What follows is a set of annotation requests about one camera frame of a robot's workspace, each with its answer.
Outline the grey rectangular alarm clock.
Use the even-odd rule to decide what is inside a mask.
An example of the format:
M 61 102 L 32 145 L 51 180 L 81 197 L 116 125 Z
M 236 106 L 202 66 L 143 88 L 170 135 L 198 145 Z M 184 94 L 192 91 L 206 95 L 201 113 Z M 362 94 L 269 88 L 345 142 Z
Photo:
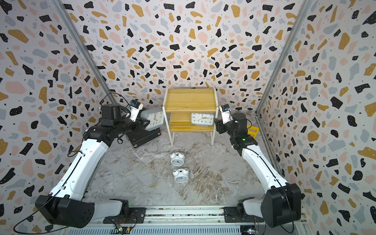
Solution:
M 214 113 L 191 113 L 191 124 L 196 126 L 213 126 Z
M 149 121 L 149 124 L 145 127 L 146 131 L 152 131 L 157 128 L 160 128 L 165 121 L 163 110 L 159 108 L 151 110 L 142 110 L 140 118 Z

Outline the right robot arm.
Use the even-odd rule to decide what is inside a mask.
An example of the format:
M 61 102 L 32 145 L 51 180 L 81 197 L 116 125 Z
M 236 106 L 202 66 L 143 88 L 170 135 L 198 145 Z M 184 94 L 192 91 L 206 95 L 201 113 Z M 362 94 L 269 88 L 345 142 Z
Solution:
M 260 180 L 265 196 L 263 199 L 243 199 L 238 203 L 240 216 L 262 218 L 271 228 L 301 219 L 301 190 L 281 176 L 262 153 L 257 141 L 248 134 L 248 119 L 244 113 L 231 114 L 229 110 L 215 119 L 218 133 L 227 133 L 230 143 L 250 165 Z

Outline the white twin-bell alarm clock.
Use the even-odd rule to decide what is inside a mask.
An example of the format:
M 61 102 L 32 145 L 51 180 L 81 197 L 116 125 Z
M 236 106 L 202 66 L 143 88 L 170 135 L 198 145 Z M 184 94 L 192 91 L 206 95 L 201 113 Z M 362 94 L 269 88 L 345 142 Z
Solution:
M 170 162 L 173 166 L 183 166 L 185 163 L 185 155 L 182 152 L 173 152 L 170 155 Z

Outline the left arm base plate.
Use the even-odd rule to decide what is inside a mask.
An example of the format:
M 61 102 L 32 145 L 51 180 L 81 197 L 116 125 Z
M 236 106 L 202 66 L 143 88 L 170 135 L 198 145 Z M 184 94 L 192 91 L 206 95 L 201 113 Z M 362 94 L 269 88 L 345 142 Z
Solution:
M 145 207 L 130 207 L 117 216 L 104 218 L 103 224 L 142 224 L 146 216 Z

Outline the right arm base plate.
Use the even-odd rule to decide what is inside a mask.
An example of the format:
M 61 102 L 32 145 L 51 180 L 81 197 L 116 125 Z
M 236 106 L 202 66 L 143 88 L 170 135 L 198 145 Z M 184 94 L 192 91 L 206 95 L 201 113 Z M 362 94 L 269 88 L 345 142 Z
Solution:
M 240 207 L 224 207 L 224 219 L 226 223 L 251 223 L 264 222 L 264 219 L 254 215 L 248 215 Z

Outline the wooden two-tier shelf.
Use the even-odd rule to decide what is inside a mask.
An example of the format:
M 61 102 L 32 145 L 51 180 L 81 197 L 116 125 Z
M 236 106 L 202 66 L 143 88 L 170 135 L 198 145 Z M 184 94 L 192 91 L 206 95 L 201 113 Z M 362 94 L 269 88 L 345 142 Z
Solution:
M 170 143 L 174 144 L 175 134 L 203 132 L 210 133 L 214 144 L 216 128 L 191 124 L 191 113 L 214 113 L 218 117 L 216 88 L 170 88 L 167 87 L 163 101 L 164 120 Z

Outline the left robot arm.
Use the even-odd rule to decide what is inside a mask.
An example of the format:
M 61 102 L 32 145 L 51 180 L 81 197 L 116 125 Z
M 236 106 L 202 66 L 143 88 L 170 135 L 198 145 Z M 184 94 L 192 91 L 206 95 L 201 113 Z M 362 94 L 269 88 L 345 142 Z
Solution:
M 144 130 L 150 122 L 139 116 L 140 109 L 103 105 L 99 122 L 88 129 L 77 155 L 59 183 L 47 196 L 39 196 L 36 208 L 54 225 L 83 228 L 89 222 L 124 215 L 126 201 L 88 203 L 82 199 L 104 154 L 115 139 L 130 131 Z

